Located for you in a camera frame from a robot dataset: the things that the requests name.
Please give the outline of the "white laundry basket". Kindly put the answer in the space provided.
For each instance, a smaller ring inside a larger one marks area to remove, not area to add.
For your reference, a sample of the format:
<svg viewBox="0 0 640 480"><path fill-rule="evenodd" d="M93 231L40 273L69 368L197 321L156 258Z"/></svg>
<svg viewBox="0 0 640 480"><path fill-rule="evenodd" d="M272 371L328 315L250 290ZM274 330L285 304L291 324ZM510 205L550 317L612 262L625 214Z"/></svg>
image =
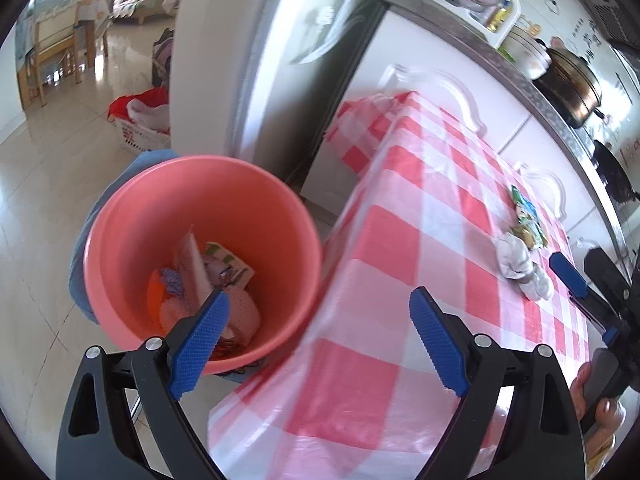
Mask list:
<svg viewBox="0 0 640 480"><path fill-rule="evenodd" d="M107 110L119 143L134 154L171 148L168 91L165 87L121 96Z"/></svg>

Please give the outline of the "white kitchen cabinets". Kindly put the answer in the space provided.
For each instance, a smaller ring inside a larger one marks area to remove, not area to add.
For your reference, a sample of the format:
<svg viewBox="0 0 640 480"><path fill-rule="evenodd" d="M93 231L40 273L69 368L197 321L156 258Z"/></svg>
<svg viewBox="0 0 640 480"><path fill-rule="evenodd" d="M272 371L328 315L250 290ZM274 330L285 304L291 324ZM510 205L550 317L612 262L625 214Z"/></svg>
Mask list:
<svg viewBox="0 0 640 480"><path fill-rule="evenodd" d="M600 245L613 260L627 243L604 184L579 140L532 82L463 27L436 35L398 6L381 12L338 98L415 91L520 170L567 230L570 247Z"/></svg>

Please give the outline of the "pink plastic trash bucket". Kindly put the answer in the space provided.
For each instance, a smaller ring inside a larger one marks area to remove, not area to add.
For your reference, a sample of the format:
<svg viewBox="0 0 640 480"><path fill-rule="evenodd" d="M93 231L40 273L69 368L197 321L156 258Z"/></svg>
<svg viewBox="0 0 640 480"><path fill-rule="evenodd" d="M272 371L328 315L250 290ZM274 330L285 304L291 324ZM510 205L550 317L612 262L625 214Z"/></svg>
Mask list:
<svg viewBox="0 0 640 480"><path fill-rule="evenodd" d="M248 293L262 322L250 344L211 360L213 375L294 346L316 307L322 250L298 195L257 166L230 157L177 157L138 174L104 205L84 255L85 285L98 322L122 350L163 336L152 274L171 264L180 240L216 243L250 266Z"/></svg>

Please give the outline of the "black wok pan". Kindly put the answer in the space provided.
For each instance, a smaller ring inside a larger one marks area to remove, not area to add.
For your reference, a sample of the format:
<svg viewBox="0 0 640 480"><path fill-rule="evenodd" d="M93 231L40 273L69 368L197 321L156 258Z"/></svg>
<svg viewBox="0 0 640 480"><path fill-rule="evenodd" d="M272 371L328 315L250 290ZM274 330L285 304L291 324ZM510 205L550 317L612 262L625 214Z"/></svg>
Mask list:
<svg viewBox="0 0 640 480"><path fill-rule="evenodd" d="M608 196L616 203L626 204L639 199L620 162L600 141L593 141L594 149L591 162L604 183Z"/></svg>

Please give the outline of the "wooden chair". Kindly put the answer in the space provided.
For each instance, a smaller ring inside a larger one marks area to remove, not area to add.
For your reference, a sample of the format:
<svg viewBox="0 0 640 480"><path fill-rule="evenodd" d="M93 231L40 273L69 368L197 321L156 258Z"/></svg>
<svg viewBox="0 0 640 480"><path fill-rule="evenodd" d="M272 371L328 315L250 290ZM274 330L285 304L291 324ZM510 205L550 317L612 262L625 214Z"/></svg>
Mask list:
<svg viewBox="0 0 640 480"><path fill-rule="evenodd" d="M44 68L54 66L63 76L81 82L82 68L96 64L98 43L108 55L106 31L111 20L107 11L90 11L88 6L72 4L65 10L41 14L32 24L32 46L26 50L24 64L17 70L18 92L24 108L32 100L47 104L44 96Z"/></svg>

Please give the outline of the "yellow-green sponge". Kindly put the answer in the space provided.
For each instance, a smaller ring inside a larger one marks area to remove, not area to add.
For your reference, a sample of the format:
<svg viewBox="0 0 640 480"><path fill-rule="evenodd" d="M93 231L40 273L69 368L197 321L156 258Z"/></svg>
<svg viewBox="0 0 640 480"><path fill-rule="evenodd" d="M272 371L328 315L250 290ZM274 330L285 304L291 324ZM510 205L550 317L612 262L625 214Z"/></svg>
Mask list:
<svg viewBox="0 0 640 480"><path fill-rule="evenodd" d="M192 231L180 240L174 255L174 266L179 273L183 297L192 312L198 312L212 293L214 286L209 281L206 267Z"/></svg>

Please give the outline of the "blue patterned cloth wad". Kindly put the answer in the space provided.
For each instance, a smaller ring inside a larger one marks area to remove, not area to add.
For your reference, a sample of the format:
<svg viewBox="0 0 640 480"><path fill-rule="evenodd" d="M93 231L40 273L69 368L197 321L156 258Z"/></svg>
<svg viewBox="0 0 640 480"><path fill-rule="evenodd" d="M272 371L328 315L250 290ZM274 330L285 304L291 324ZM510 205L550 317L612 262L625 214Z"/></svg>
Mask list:
<svg viewBox="0 0 640 480"><path fill-rule="evenodd" d="M184 287L181 275L171 268L160 270L160 281L164 285L166 297L184 298Z"/></svg>

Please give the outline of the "dark copper cooking pot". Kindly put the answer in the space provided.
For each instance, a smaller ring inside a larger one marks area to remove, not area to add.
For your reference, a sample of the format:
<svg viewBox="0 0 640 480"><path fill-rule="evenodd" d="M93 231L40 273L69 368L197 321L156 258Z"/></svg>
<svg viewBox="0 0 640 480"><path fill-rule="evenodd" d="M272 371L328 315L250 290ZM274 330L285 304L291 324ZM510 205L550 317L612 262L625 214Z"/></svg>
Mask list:
<svg viewBox="0 0 640 480"><path fill-rule="evenodd" d="M548 70L534 81L536 88L553 105L570 128L579 129L594 115L605 120L600 110L600 81L587 61L567 49L547 48Z"/></svg>

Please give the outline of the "small white foam fruit net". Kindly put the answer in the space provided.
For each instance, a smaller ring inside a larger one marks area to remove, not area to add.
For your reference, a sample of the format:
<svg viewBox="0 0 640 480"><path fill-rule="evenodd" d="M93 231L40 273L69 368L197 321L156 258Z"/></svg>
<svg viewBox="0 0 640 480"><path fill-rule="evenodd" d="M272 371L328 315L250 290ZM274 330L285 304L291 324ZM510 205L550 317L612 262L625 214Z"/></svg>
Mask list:
<svg viewBox="0 0 640 480"><path fill-rule="evenodd" d="M260 313L246 290L230 286L224 292L229 298L230 314L221 337L246 347L258 331Z"/></svg>

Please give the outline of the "green snack wrapper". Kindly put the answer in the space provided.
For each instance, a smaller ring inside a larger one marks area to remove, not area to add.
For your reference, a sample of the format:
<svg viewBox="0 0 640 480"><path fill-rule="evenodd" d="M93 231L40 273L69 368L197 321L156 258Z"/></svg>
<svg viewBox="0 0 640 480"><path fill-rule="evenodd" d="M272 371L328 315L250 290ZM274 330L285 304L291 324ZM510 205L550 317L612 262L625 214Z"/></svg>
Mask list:
<svg viewBox="0 0 640 480"><path fill-rule="evenodd" d="M510 196L516 215L516 225L512 226L511 233L520 238L529 250L547 247L544 226L534 204L515 185L511 186Z"/></svg>

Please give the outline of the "red white checkered tablecloth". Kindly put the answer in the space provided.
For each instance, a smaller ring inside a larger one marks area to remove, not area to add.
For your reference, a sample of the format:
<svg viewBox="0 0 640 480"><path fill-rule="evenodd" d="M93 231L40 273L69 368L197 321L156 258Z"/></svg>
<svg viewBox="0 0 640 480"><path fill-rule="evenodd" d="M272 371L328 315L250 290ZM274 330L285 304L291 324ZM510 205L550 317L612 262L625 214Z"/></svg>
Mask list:
<svg viewBox="0 0 640 480"><path fill-rule="evenodd" d="M525 298L498 266L496 239L529 198L549 252L561 223L483 140L416 92L344 103L328 132L358 183L323 247L318 309L283 362L210 412L208 448L231 479L412 479L458 400L409 318L413 289L500 346L548 344L573 378L587 322L556 285Z"/></svg>

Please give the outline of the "white rag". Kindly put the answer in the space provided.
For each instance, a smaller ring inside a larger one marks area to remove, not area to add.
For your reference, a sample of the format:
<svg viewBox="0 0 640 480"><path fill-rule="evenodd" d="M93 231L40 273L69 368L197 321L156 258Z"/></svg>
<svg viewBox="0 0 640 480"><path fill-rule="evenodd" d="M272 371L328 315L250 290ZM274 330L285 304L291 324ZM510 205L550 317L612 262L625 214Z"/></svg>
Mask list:
<svg viewBox="0 0 640 480"><path fill-rule="evenodd" d="M534 261L526 244L510 232L496 241L497 261L501 274L518 284L530 301L550 300L554 294L549 274Z"/></svg>

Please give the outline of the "grey printed plastic package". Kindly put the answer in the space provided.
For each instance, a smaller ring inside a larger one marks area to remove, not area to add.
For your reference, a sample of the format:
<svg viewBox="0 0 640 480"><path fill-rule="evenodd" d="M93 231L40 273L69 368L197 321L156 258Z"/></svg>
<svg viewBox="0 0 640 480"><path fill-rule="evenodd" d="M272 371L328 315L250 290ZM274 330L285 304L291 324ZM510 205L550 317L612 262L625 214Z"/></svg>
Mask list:
<svg viewBox="0 0 640 480"><path fill-rule="evenodd" d="M214 286L244 289L254 278L253 268L221 244L207 242L202 259L209 281Z"/></svg>

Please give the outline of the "glass partition with flower decal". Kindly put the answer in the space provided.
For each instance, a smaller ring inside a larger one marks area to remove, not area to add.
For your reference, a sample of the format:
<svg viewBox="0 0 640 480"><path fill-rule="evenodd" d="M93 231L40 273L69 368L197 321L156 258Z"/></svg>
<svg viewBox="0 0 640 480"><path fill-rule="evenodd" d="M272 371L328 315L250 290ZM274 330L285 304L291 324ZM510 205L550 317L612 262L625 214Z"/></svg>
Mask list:
<svg viewBox="0 0 640 480"><path fill-rule="evenodd" d="M273 23L280 64L304 65L333 49L362 0L280 0Z"/></svg>

